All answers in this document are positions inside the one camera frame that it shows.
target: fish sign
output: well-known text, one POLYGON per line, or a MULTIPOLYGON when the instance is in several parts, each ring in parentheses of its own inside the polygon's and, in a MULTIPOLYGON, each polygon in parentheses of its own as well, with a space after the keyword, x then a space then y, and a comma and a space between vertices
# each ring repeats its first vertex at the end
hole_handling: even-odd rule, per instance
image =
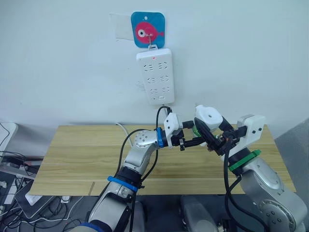
POLYGON ((134 12, 131 15, 131 24, 137 47, 147 48, 149 41, 158 48, 164 46, 165 18, 161 13, 134 12))

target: white power strip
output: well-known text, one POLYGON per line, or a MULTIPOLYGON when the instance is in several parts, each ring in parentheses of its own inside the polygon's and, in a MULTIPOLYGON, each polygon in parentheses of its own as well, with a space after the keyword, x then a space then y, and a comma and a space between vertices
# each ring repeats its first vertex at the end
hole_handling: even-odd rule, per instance
POLYGON ((168 48, 149 50, 136 55, 149 104, 175 101, 172 52, 168 48))

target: blue strap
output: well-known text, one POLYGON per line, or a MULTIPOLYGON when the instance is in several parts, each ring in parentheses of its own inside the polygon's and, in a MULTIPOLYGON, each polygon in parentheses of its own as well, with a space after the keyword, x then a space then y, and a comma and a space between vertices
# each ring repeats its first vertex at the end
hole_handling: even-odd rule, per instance
POLYGON ((112 176, 109 176, 109 177, 107 178, 107 180, 108 180, 108 181, 111 181, 111 182, 116 182, 116 183, 118 183, 118 184, 120 184, 120 185, 123 185, 123 186, 127 187, 128 189, 130 189, 130 190, 132 190, 132 191, 134 191, 134 192, 137 192, 137 190, 139 190, 137 187, 135 187, 135 186, 133 186, 133 185, 131 185, 131 184, 125 182, 125 181, 122 181, 122 180, 119 180, 119 179, 117 179, 117 178, 114 178, 114 177, 112 177, 112 176))
POLYGON ((89 222, 79 224, 78 226, 86 226, 86 227, 90 227, 90 228, 96 230, 97 232, 104 232, 99 226, 96 226, 96 225, 91 224, 89 222))
POLYGON ((158 134, 158 144, 159 144, 159 147, 164 147, 164 144, 163 144, 163 141, 162 141, 162 135, 161 135, 161 127, 158 127, 156 129, 156 132, 158 134))

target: wooden table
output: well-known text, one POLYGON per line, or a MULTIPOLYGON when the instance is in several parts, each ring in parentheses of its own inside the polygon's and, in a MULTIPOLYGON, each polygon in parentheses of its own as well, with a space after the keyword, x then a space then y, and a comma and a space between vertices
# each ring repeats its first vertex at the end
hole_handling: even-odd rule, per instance
MULTIPOLYGON (((154 126, 126 126, 152 130, 154 126)), ((184 130, 186 140, 192 138, 184 130)), ((42 162, 30 191, 33 195, 98 196, 114 175, 120 147, 125 138, 116 125, 60 126, 42 162)), ((125 146, 124 157, 129 151, 125 146)), ((295 188, 271 134, 265 126, 262 138, 250 147, 260 149, 261 157, 280 175, 293 191, 295 188)), ((153 153, 148 168, 151 167, 153 153)), ((235 178, 230 173, 230 184, 235 178)), ((144 181, 139 194, 224 194, 223 162, 215 152, 195 146, 180 151, 179 147, 159 150, 158 163, 144 181)), ((243 193, 237 186, 233 193, 243 193)))

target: white wall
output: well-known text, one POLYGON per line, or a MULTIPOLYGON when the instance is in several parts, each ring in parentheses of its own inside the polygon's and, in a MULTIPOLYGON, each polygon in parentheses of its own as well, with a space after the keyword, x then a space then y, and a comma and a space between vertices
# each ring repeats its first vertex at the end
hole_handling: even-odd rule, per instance
POLYGON ((165 15, 183 120, 202 103, 231 122, 265 115, 278 137, 309 116, 307 0, 2 0, 0 120, 20 124, 10 149, 44 155, 63 124, 154 123, 141 49, 109 21, 134 11, 165 15))

